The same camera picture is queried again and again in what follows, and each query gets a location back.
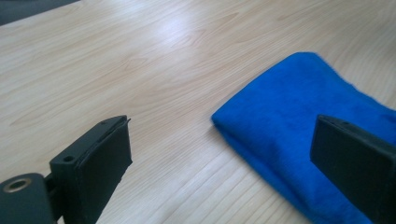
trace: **wood grain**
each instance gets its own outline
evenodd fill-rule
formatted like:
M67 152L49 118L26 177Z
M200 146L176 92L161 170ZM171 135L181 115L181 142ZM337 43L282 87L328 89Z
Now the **wood grain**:
M82 0L1 26L0 180L126 114L134 163L98 223L308 223L210 123L296 51L396 108L391 0Z

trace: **blue cloth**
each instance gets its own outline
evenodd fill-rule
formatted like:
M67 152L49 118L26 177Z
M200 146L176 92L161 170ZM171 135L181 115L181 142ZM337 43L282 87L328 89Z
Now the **blue cloth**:
M396 145L396 111L357 91L310 52L264 72L212 120L233 149L314 223L371 223L309 159L318 114L348 120Z

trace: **wooden table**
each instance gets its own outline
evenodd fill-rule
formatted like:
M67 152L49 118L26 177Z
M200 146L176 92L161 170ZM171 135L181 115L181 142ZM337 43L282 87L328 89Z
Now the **wooden table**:
M98 223L307 223L210 121L296 51L396 108L392 0L83 0L2 26L0 180L125 114L134 163Z

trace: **folded cloth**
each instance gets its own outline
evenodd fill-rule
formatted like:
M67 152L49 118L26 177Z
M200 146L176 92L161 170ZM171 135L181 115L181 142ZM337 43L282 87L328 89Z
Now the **folded cloth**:
M249 83L212 120L225 140L314 223L371 223L311 163L318 114L396 145L396 111L357 91L315 53L295 53Z

